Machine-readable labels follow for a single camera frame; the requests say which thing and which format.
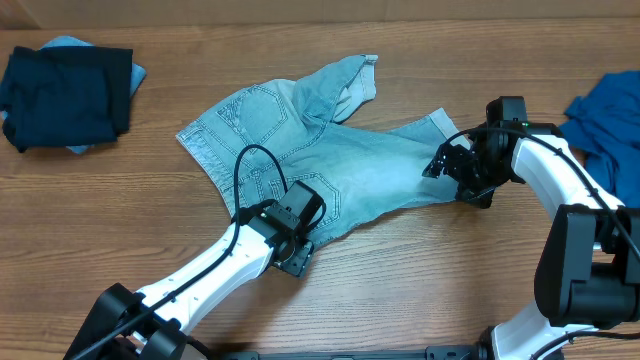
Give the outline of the light blue denim shorts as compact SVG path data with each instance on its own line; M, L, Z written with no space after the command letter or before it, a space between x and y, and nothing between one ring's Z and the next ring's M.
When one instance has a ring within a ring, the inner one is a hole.
M230 212L279 199L296 181L315 190L326 203L308 236L317 247L396 209L453 201L453 179L423 174L458 131L443 109L385 133L346 125L376 96L377 60L348 56L297 81L244 88L176 138Z

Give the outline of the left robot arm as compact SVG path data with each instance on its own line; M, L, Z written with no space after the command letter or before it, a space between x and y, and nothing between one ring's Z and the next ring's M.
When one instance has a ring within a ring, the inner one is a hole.
M326 211L300 181L279 200L241 208L221 238L166 278L132 292L120 283L94 303L68 359L179 359L204 354L191 333L224 298L274 267L302 277L311 262L308 232Z

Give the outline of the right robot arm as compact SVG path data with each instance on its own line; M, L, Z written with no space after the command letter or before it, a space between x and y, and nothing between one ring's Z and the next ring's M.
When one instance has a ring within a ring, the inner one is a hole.
M533 301L476 344L430 346L426 358L561 359L578 338L638 339L613 329L639 319L639 211L597 184L556 125L530 122L523 97L488 103L485 122L450 136L423 174L451 177L456 200L481 209L499 186L525 184L552 220Z

